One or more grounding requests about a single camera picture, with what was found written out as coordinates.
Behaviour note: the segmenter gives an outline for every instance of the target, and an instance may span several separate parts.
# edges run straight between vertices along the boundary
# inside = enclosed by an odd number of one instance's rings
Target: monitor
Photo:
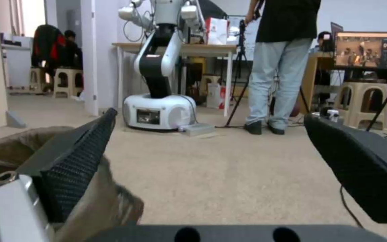
[[[387,70],[387,32],[339,32],[335,38],[336,69]]]
[[[337,33],[343,32],[343,31],[344,31],[343,26],[338,25],[334,22],[331,22],[331,34],[332,34],[332,37],[334,38],[334,40],[335,40],[335,36],[337,35]]]

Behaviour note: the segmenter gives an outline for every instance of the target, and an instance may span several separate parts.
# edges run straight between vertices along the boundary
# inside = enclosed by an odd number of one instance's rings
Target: beige plastic stool
[[[42,68],[31,68],[29,70],[29,86],[30,90],[42,93],[46,84],[46,73]]]
[[[220,75],[214,74],[204,74],[201,78],[200,83],[200,95],[207,96],[208,95],[208,84],[209,83],[218,83],[220,81]]]
[[[346,109],[344,105],[341,105],[341,102],[343,101],[342,98],[345,93],[348,99],[349,92],[347,90],[351,91],[351,95],[350,104]],[[387,97],[387,84],[385,80],[360,79],[345,81],[342,84],[340,92],[335,99],[334,109],[339,111],[340,117],[344,119],[344,125],[357,129],[361,121],[373,120],[376,113],[368,112],[368,110],[371,95],[374,90],[382,92],[383,103]],[[387,105],[379,115],[377,121],[382,123],[383,130],[387,129]]]
[[[67,75],[67,87],[60,87],[59,85],[62,83],[60,79],[60,74],[65,73]],[[81,92],[83,90],[83,87],[76,87],[76,76],[80,74],[83,75],[82,70],[76,70],[76,69],[65,69],[65,68],[58,68],[56,70],[55,74],[55,84],[53,89],[53,97],[56,98],[56,95],[58,92],[64,92],[67,94],[67,97],[70,98],[71,96],[77,96],[77,93]]]

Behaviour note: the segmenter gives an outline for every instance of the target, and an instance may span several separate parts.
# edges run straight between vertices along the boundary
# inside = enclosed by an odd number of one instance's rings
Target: plastic stool
[[[65,73],[67,75],[67,86],[66,87],[60,87],[62,84],[62,80],[60,78],[60,74]],[[64,92],[67,94],[67,97],[71,96],[77,96],[77,93],[83,91],[83,87],[76,87],[76,76],[80,74],[83,75],[82,70],[76,70],[76,69],[65,69],[65,68],[58,68],[56,70],[55,74],[55,84],[53,89],[53,97],[56,98],[56,95],[58,92]]]
[[[351,91],[350,104],[348,109],[341,105],[343,101],[343,94],[346,93],[348,101],[349,93],[346,90]],[[340,92],[335,99],[334,109],[339,111],[340,116],[344,119],[344,125],[358,128],[359,123],[363,120],[373,120],[376,113],[368,112],[370,96],[374,90],[379,90],[382,93],[382,102],[387,97],[387,84],[385,80],[378,79],[359,79],[345,81]],[[382,123],[382,129],[387,129],[387,105],[379,115],[378,121]]]
[[[46,84],[46,73],[42,68],[31,67],[29,70],[29,86],[30,90],[42,93]]]

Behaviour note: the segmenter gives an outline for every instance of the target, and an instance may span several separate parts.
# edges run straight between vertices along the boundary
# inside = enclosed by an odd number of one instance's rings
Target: red and white bag
[[[218,18],[206,20],[206,44],[226,44],[229,35],[229,21]]]
[[[223,109],[225,107],[226,87],[218,83],[208,84],[207,107],[212,109]]]

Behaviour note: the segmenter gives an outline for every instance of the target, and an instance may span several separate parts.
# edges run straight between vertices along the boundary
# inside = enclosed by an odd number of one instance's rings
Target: whiteboard
[[[245,16],[229,16],[229,25],[231,27],[239,27],[240,21],[244,20],[246,18]],[[252,21],[246,28],[246,32],[244,33],[244,36],[246,37],[246,40],[244,41],[244,46],[246,47],[246,58],[249,61],[253,60],[253,53],[255,51],[255,43],[256,43],[256,33],[259,29],[259,23],[261,21],[261,18],[258,18],[258,20]],[[227,44],[238,44],[239,36],[237,36],[237,40],[235,41],[228,41]]]

